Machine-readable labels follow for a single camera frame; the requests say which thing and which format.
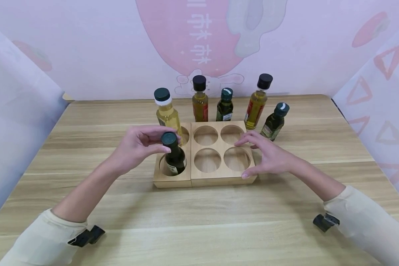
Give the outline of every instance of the wrist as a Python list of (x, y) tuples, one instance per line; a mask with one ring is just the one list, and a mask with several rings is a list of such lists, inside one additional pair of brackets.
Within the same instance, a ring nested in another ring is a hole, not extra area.
[(115, 165), (113, 161), (106, 159), (104, 162), (98, 165), (93, 172), (104, 178), (117, 179), (118, 177), (122, 176), (122, 173), (120, 173), (119, 169), (120, 168)]
[(304, 172), (304, 168), (309, 165), (309, 162), (293, 155), (293, 158), (290, 160), (289, 173), (294, 176), (299, 176), (302, 172)]

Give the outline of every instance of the wooden bottle holder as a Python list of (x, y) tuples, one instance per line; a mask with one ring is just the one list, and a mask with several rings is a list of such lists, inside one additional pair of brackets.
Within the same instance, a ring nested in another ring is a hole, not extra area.
[(172, 176), (164, 154), (157, 154), (153, 180), (157, 188), (242, 185), (255, 181), (256, 176), (241, 178), (245, 169), (255, 166), (249, 144), (233, 145), (246, 132), (244, 121), (181, 123), (181, 126), (186, 168)]

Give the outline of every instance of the circular hole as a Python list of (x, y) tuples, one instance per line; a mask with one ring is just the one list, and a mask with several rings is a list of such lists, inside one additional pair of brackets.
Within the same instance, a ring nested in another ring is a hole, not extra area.
[(232, 147), (225, 151), (224, 154), (225, 164), (233, 171), (244, 171), (250, 166), (250, 157), (240, 147)]
[(182, 140), (183, 140), (183, 145), (188, 143), (188, 141), (189, 141), (189, 131), (186, 128), (184, 128), (184, 127), (182, 127), (182, 135), (181, 135), (181, 137), (182, 137)]
[(218, 137), (216, 129), (211, 126), (200, 126), (194, 133), (194, 140), (203, 146), (212, 145)]
[(228, 125), (222, 128), (220, 131), (220, 136), (224, 142), (233, 145), (236, 141), (241, 138), (244, 131), (239, 126)]
[(165, 155), (163, 155), (160, 159), (160, 171), (166, 176), (176, 176), (177, 174), (173, 174), (167, 166)]
[(220, 167), (221, 163), (222, 159), (219, 153), (213, 149), (205, 148), (195, 154), (194, 164), (201, 172), (214, 172)]

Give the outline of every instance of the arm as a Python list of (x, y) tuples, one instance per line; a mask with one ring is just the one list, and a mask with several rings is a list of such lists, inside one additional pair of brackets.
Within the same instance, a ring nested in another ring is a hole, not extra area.
[(138, 166), (146, 157), (167, 153), (160, 145), (164, 132), (175, 132), (164, 126), (130, 128), (115, 151), (62, 199), (46, 210), (20, 235), (1, 260), (0, 266), (67, 265), (78, 247), (68, 241), (87, 228), (87, 217), (113, 182)]
[(257, 132), (245, 133), (235, 143), (253, 144), (262, 163), (245, 170), (242, 178), (259, 173), (289, 172), (324, 201), (325, 210), (340, 221), (339, 231), (384, 265), (399, 265), (399, 223), (360, 191), (345, 186), (310, 163), (281, 149)]

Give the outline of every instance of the black clip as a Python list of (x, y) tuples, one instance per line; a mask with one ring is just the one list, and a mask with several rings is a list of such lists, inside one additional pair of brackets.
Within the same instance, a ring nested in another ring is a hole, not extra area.
[(323, 216), (322, 214), (317, 215), (315, 219), (313, 219), (313, 224), (325, 233), (331, 227), (335, 225), (340, 225), (340, 221), (334, 216), (325, 213), (325, 216)]
[(68, 241), (71, 246), (84, 247), (85, 245), (95, 244), (99, 238), (104, 235), (105, 231), (99, 226), (93, 226), (92, 230), (84, 230), (84, 232), (77, 235), (74, 239)]

